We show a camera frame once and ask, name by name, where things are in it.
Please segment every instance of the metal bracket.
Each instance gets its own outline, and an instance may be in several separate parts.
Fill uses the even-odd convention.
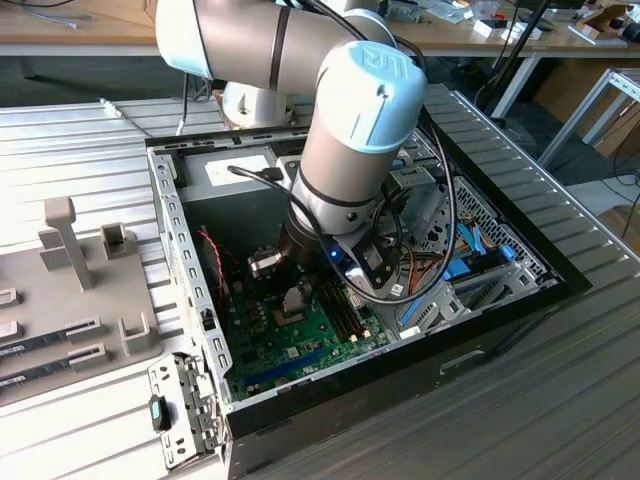
[[[213,382],[197,357],[172,354],[149,367],[151,391],[166,404],[169,428],[161,445],[168,470],[215,453],[225,429]],[[152,418],[158,412],[152,408]]]

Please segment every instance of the label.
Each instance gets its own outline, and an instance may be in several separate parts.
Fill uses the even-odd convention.
[[[2,382],[0,382],[0,387],[6,387],[7,385],[12,385],[14,383],[20,383],[24,380],[26,380],[27,377],[25,377],[24,375],[20,375],[19,377],[13,377],[10,378],[8,380],[3,380]]]
[[[395,295],[396,297],[399,297],[400,294],[402,293],[402,290],[404,290],[402,285],[400,285],[399,283],[396,283],[393,287],[391,287],[391,295]]]
[[[250,182],[250,178],[241,177],[227,170],[229,165],[235,165],[236,167],[242,167],[252,172],[257,172],[263,168],[269,168],[269,162],[264,155],[253,155],[251,157],[232,158],[230,160],[216,160],[209,162],[204,166],[209,176],[209,181],[214,187],[220,187],[222,185],[232,185],[240,182]]]
[[[0,350],[0,357],[4,357],[5,355],[9,355],[10,353],[16,353],[20,350],[24,350],[23,345],[18,345],[16,347],[6,348],[4,350]]]

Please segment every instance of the red wire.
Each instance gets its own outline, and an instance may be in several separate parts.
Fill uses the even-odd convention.
[[[431,261],[431,263],[430,263],[429,265],[427,265],[427,267],[423,270],[422,275],[420,275],[420,278],[418,278],[418,279],[416,280],[416,282],[414,283],[414,285],[413,285],[413,286],[417,287],[418,285],[420,285],[420,282],[422,281],[422,279],[424,278],[424,276],[427,274],[427,272],[428,272],[429,270],[431,270],[431,268],[432,268],[436,263],[438,263],[440,260],[442,260],[442,259],[441,259],[441,258],[436,258],[435,260],[432,260],[432,261]]]
[[[220,253],[218,252],[218,247],[216,246],[216,244],[214,243],[213,240],[211,240],[211,237],[209,235],[207,235],[206,233],[204,233],[202,230],[198,230],[198,233],[200,235],[202,235],[204,238],[207,239],[207,241],[211,244],[211,246],[213,247],[213,251],[216,252],[216,259],[218,261],[218,273],[220,274],[220,307],[222,308],[222,298],[224,297],[224,292],[223,292],[223,283],[224,283],[224,275],[222,274],[222,261],[220,260]]]

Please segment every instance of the floor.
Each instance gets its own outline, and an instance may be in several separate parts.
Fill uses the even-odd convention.
[[[24,80],[18,61],[0,57],[0,107],[177,97],[182,74],[158,57],[35,57],[31,59],[36,80]],[[452,73],[453,58],[428,59],[430,83],[444,83],[473,99],[477,85]],[[535,103],[516,103],[507,118],[507,129],[524,128],[535,140],[523,145],[538,156],[561,124]],[[640,155],[624,169],[640,167]],[[611,161],[577,137],[571,138],[550,166],[564,185],[600,180],[613,175]]]

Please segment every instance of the metal table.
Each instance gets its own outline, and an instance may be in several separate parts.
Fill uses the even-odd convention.
[[[431,86],[434,119],[594,284],[505,356],[252,478],[635,477],[640,461],[640,273],[637,256],[462,96]],[[119,106],[172,134],[171,100]],[[303,114],[309,107],[301,107]],[[185,133],[222,128],[213,104]],[[140,135],[96,104],[0,111],[0,205],[19,248],[36,238],[41,199],[70,194],[77,231],[106,218],[144,238],[166,351],[184,341],[162,259]],[[147,411],[146,364],[0,409],[3,478],[155,479],[166,475]],[[207,461],[178,478],[221,478]]]
[[[598,140],[605,129],[611,126],[625,102],[629,99],[633,102],[640,102],[640,68],[625,68],[621,70],[608,68],[587,93],[584,100],[578,105],[578,108],[569,117],[558,134],[553,137],[549,146],[542,152],[538,159],[538,163],[541,166],[546,167],[551,163],[571,134],[578,128],[585,115],[589,113],[589,110],[611,87],[617,88],[620,93],[582,138],[582,141],[587,145],[591,145],[595,140]]]

